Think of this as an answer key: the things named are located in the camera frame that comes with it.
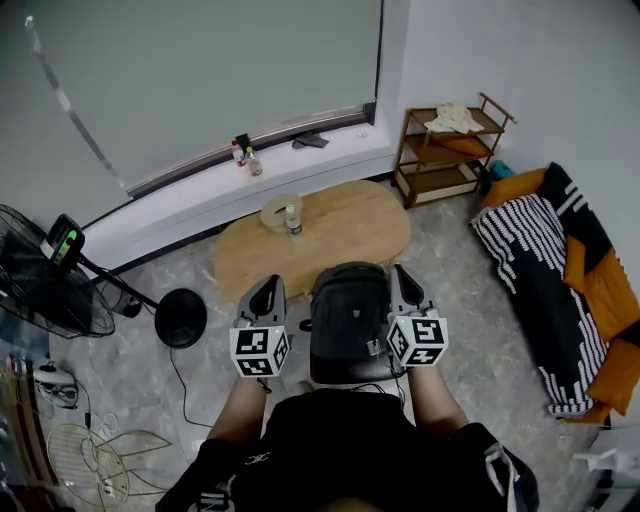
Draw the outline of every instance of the oval wooden table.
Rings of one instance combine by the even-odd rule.
[[[348,261],[387,263],[409,243],[407,214],[382,185],[350,181],[303,200],[299,240],[263,226],[259,213],[222,232],[213,273],[225,299],[237,303],[271,274],[282,276],[287,298],[308,294],[325,268]]]

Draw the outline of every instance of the window sill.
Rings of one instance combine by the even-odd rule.
[[[117,268],[258,211],[284,190],[308,194],[391,170],[386,160],[364,168],[358,165],[395,153],[381,128],[357,125],[322,136],[330,141],[324,149],[294,150],[285,143],[260,151],[261,176],[252,177],[230,161],[142,197],[88,227],[83,252],[101,266]]]

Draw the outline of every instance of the plastic water bottle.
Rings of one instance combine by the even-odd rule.
[[[231,153],[233,154],[233,159],[236,161],[236,165],[238,167],[244,167],[244,164],[247,162],[244,157],[244,151],[242,151],[237,140],[231,141]]]
[[[302,222],[300,213],[292,204],[288,204],[285,209],[285,222],[289,228],[289,236],[294,240],[299,240],[302,236]]]
[[[258,160],[251,146],[247,148],[247,160],[249,161],[251,176],[260,176],[262,174],[262,164],[260,164],[260,160]]]

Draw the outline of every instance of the wooden shelf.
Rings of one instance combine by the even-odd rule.
[[[478,181],[478,176],[464,164],[417,174],[415,170],[405,169],[405,167],[414,166],[401,165],[398,169],[418,194]]]
[[[476,140],[480,142],[485,152],[481,155],[465,155],[464,153],[459,153],[458,151],[438,146],[437,144],[430,144],[423,148],[424,138],[425,134],[417,134],[406,135],[404,139],[407,146],[409,146],[418,160],[420,160],[420,163],[425,167],[424,170],[452,167],[456,164],[473,162],[474,160],[491,156],[491,150],[480,139]]]
[[[437,118],[437,109],[407,109],[393,176],[393,184],[398,186],[404,196],[405,209],[477,189],[482,172],[474,171],[473,168],[486,168],[507,123],[517,122],[489,96],[482,92],[479,96],[482,98],[482,106],[469,109],[471,117],[482,126],[481,130],[475,132],[427,131],[424,123]],[[500,124],[487,115],[487,105],[504,116]],[[419,133],[415,133],[416,125],[421,127]],[[491,149],[480,139],[482,135],[495,136],[491,137],[493,140],[489,143]],[[460,150],[474,154],[469,155]]]
[[[431,136],[437,139],[448,139],[448,138],[456,138],[456,137],[468,137],[471,135],[497,135],[500,133],[504,133],[504,129],[500,127],[498,123],[496,123],[493,119],[491,119],[487,114],[485,114],[479,108],[470,108],[471,117],[476,123],[479,123],[483,126],[482,130],[478,130],[476,132],[469,133],[459,133],[459,132],[431,132]],[[411,117],[418,122],[420,125],[424,125],[424,123],[429,123],[431,121],[435,121],[438,114],[436,113],[435,108],[420,108],[420,109],[411,109]]]

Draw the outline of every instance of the orange pillow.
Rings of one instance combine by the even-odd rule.
[[[536,169],[495,182],[482,201],[482,207],[500,206],[511,199],[533,194],[542,184],[545,171],[546,169]]]
[[[640,348],[615,338],[609,344],[607,358],[587,390],[587,395],[612,406],[625,416],[638,378],[640,378]]]
[[[584,277],[584,295],[605,343],[640,319],[638,299],[613,249]]]
[[[584,256],[586,248],[577,238],[567,237],[567,263],[564,266],[564,282],[584,294]]]

